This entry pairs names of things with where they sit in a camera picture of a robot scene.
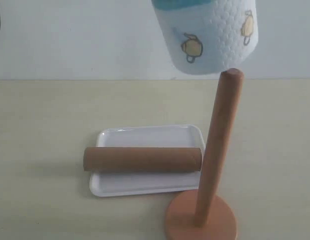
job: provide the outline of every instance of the beige table surface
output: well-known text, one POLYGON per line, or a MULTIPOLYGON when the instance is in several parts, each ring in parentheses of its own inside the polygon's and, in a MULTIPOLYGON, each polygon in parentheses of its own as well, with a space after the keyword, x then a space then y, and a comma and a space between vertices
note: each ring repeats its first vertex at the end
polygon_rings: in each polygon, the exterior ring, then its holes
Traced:
MULTIPOLYGON (((164 240, 174 193, 97 198, 106 128, 195 124, 217 81, 0 81, 0 240, 164 240)), ((310 240, 310 80, 247 80, 219 187, 240 240, 310 240)))

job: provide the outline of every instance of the white wall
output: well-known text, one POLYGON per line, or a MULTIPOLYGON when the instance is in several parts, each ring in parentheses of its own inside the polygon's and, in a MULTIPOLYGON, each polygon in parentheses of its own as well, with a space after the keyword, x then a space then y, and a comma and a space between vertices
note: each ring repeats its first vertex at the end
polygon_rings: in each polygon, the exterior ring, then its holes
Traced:
MULTIPOLYGON (((310 78, 310 0, 257 11, 246 76, 310 78)), ((0 79, 194 78, 173 67, 151 0, 0 0, 0 14, 0 79)))

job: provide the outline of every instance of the wooden dowel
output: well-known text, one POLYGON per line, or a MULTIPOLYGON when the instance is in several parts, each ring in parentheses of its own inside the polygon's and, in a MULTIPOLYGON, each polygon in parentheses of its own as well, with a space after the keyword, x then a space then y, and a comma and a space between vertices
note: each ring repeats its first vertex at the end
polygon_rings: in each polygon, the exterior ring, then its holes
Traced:
POLYGON ((194 225, 197 227, 207 223, 210 205, 216 193, 226 157, 243 80, 244 74, 235 68, 220 74, 194 215, 194 225))

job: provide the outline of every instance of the round wooden base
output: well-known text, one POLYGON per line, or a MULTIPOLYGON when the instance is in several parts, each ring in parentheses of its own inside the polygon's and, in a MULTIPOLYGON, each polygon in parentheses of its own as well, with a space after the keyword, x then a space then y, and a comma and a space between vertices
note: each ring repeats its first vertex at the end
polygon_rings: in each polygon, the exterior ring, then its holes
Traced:
POLYGON ((165 229, 169 240, 236 240, 237 223, 230 207, 218 196, 210 207, 208 222, 195 227, 193 217, 198 190, 179 194, 167 208, 165 229))

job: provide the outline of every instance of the paper towel roll core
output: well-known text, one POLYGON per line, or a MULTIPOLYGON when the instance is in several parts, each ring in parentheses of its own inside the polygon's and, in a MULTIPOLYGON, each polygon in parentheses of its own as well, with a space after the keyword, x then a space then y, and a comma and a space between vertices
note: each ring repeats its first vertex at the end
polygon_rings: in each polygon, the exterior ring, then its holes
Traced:
POLYGON ((152 0, 174 66, 192 75, 237 67, 258 43, 255 0, 152 0))
POLYGON ((83 167, 102 173, 182 173, 200 171, 201 162, 195 147, 88 147, 83 167))

